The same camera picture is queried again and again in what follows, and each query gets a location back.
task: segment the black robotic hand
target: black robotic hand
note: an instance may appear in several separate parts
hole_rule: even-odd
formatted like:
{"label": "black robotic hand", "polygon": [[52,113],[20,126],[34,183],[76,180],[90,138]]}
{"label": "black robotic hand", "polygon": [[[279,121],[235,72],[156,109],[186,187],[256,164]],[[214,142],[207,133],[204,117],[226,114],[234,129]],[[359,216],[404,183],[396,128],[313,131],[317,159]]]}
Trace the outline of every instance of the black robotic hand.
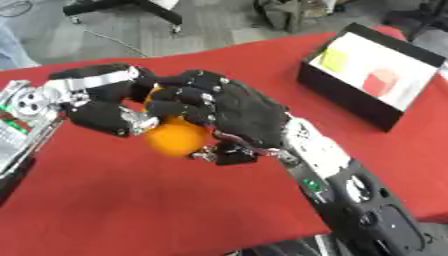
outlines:
{"label": "black robotic hand", "polygon": [[281,147],[287,109],[257,90],[203,70],[157,80],[163,89],[151,95],[148,112],[213,125],[218,165],[253,162],[260,150]]}
{"label": "black robotic hand", "polygon": [[282,130],[289,119],[284,106],[255,89],[209,71],[190,70],[178,76],[157,77],[144,68],[113,63],[65,70],[50,75],[50,81],[69,87],[70,98],[75,101],[70,100],[65,109],[73,123],[120,137],[139,134],[132,127],[142,123],[141,116],[135,114],[126,118],[129,114],[121,105],[122,100],[142,103],[159,87],[146,106],[147,116],[162,123],[165,117],[180,116],[197,125],[213,126],[213,135],[221,142],[211,149],[204,148],[205,153],[192,155],[211,153],[218,165],[253,162],[259,154],[281,148]]}

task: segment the silver robotic hand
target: silver robotic hand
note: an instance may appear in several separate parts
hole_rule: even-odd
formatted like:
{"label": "silver robotic hand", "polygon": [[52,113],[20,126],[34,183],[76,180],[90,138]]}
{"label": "silver robotic hand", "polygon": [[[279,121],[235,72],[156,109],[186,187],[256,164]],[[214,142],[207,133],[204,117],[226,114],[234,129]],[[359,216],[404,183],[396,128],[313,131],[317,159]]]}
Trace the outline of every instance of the silver robotic hand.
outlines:
{"label": "silver robotic hand", "polygon": [[115,63],[51,74],[38,87],[11,81],[0,92],[0,205],[31,168],[36,151],[67,118],[120,137],[157,126],[157,117],[121,104],[124,98],[142,103],[155,79],[148,70]]}

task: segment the chair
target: chair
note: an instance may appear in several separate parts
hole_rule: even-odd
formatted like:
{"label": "chair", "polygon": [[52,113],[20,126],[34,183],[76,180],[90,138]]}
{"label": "chair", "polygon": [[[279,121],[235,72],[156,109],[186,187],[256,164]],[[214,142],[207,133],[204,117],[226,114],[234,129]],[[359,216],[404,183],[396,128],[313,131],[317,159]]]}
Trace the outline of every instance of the chair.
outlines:
{"label": "chair", "polygon": [[412,19],[420,22],[419,26],[412,29],[406,39],[413,42],[415,38],[424,33],[428,28],[433,27],[448,32],[448,0],[431,1],[420,4],[417,10],[411,11],[391,11],[386,14],[383,24],[391,25],[397,19]]}
{"label": "chair", "polygon": [[73,4],[64,6],[63,12],[65,16],[72,16],[71,20],[75,24],[81,23],[81,20],[75,15],[95,12],[99,10],[114,8],[122,5],[133,4],[143,10],[150,12],[172,24],[172,33],[178,33],[181,30],[182,17],[168,9],[161,7],[150,0],[77,0]]}

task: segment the table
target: table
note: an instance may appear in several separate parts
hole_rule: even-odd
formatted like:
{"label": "table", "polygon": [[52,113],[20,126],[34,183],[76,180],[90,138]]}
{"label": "table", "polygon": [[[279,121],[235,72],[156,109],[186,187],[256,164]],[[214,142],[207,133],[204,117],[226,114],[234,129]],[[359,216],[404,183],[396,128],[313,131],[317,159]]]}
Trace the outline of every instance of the table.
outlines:
{"label": "table", "polygon": [[[400,36],[397,30],[381,31]],[[198,54],[107,59],[0,73],[45,81],[50,72],[122,61],[159,75],[208,69],[237,78],[313,122],[376,173],[421,220],[448,222],[448,84],[436,76],[383,133],[295,81],[299,60],[334,33],[295,36]],[[141,138],[65,123],[0,209],[8,256],[219,255],[234,248],[327,232],[279,163],[214,167],[160,156]]]}

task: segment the open box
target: open box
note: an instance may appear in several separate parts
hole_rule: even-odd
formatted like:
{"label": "open box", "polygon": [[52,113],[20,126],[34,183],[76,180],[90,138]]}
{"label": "open box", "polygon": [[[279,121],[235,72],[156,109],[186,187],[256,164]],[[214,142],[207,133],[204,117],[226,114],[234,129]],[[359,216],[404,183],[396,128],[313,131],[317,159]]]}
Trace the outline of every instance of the open box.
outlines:
{"label": "open box", "polygon": [[298,81],[389,131],[444,61],[353,23],[302,60]]}

